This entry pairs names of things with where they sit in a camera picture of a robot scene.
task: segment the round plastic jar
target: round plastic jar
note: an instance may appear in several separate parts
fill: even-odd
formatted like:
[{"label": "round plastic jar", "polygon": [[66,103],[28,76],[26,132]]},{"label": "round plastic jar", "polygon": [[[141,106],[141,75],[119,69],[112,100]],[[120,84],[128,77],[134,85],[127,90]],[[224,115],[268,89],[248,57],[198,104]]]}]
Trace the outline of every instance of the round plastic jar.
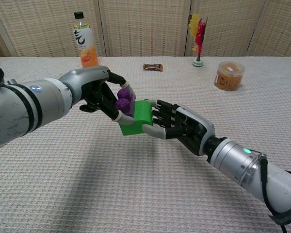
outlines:
[{"label": "round plastic jar", "polygon": [[235,91],[241,83],[244,70],[244,66],[237,62],[221,62],[214,85],[224,91]]}]

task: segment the green cube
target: green cube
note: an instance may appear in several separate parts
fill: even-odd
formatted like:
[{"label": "green cube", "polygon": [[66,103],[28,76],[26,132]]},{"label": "green cube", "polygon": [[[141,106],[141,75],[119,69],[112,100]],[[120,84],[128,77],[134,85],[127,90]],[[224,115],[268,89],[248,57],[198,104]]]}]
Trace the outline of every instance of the green cube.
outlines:
[{"label": "green cube", "polygon": [[124,136],[143,133],[141,126],[144,124],[153,125],[152,107],[146,100],[135,101],[134,108],[135,123],[132,125],[121,125]]}]

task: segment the bottle label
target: bottle label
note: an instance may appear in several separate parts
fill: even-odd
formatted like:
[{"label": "bottle label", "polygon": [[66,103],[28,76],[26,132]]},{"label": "bottle label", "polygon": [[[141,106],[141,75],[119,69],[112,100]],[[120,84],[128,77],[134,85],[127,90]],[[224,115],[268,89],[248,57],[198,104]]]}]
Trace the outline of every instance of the bottle label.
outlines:
[{"label": "bottle label", "polygon": [[89,25],[84,25],[81,27],[75,26],[73,34],[80,50],[82,63],[87,63],[92,58],[96,57],[91,27]]},{"label": "bottle label", "polygon": [[81,28],[75,27],[73,34],[80,50],[85,50],[94,46],[93,34],[89,25],[83,26]]}]

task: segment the robotic arm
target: robotic arm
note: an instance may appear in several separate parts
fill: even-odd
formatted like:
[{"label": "robotic arm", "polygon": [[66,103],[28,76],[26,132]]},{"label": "robotic arm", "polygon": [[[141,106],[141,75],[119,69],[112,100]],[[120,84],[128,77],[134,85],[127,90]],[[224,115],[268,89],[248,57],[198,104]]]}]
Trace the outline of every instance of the robotic arm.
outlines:
[{"label": "robotic arm", "polygon": [[153,122],[161,128],[143,125],[151,136],[177,138],[207,162],[266,204],[273,221],[291,223],[291,172],[269,163],[264,153],[247,149],[226,137],[217,138],[214,125],[183,105],[149,100],[155,110]]},{"label": "robotic arm", "polygon": [[8,85],[0,69],[0,147],[65,116],[80,100],[87,102],[80,107],[82,111],[101,110],[113,121],[133,123],[133,118],[115,108],[116,97],[106,81],[133,93],[123,77],[104,66],[73,70],[59,80],[46,78],[19,84],[12,79]]},{"label": "robotic arm", "polygon": [[[0,147],[9,141],[65,116],[80,100],[80,110],[103,111],[112,121],[130,125],[134,119],[114,106],[116,97],[106,81],[132,88],[125,79],[107,67],[73,70],[57,79],[43,79],[18,84],[4,84],[0,69]],[[207,161],[231,180],[253,194],[272,212],[279,225],[291,223],[291,172],[268,163],[265,154],[249,150],[228,138],[217,138],[214,125],[185,106],[161,100],[148,100],[154,108],[153,122],[143,125],[143,132],[157,138],[177,138],[197,156]]]}]

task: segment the plastic bottle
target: plastic bottle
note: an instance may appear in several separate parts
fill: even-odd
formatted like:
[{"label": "plastic bottle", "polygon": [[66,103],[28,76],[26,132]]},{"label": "plastic bottle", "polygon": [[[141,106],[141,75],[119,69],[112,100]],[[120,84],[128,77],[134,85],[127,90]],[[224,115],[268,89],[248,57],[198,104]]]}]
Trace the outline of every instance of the plastic bottle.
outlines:
[{"label": "plastic bottle", "polygon": [[77,22],[73,27],[73,34],[80,50],[82,66],[97,66],[98,58],[94,47],[91,26],[83,21],[84,15],[82,11],[75,12],[74,17]]}]

